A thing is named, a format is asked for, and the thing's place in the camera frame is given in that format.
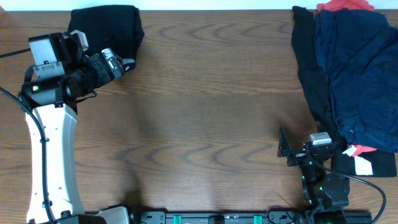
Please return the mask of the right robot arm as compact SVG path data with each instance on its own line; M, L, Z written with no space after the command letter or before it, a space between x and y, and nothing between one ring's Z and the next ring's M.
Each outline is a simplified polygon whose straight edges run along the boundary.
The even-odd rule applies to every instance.
M343 208L349 204L349 179L327 173L323 163L333 155L328 133L315 133L301 149L292 149L284 128L279 129L278 157L302 173L303 196L310 205L295 214L295 223L346 223Z

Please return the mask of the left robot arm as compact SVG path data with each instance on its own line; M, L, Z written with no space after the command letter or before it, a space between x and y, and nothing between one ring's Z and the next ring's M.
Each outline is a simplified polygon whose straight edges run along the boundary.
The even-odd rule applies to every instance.
M27 223L132 223L126 205L85 212L75 170L77 104L123 71L111 49L87 55L78 47L62 60L46 55L29 67L19 93L32 146L32 194Z

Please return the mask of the black shorts with white waistband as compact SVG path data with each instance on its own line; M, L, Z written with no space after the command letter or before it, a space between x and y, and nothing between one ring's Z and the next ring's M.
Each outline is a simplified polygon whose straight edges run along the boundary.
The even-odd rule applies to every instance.
M144 38L139 9L129 5L106 5L74 9L68 31L86 35L88 52L99 54L110 48L116 55L136 61Z

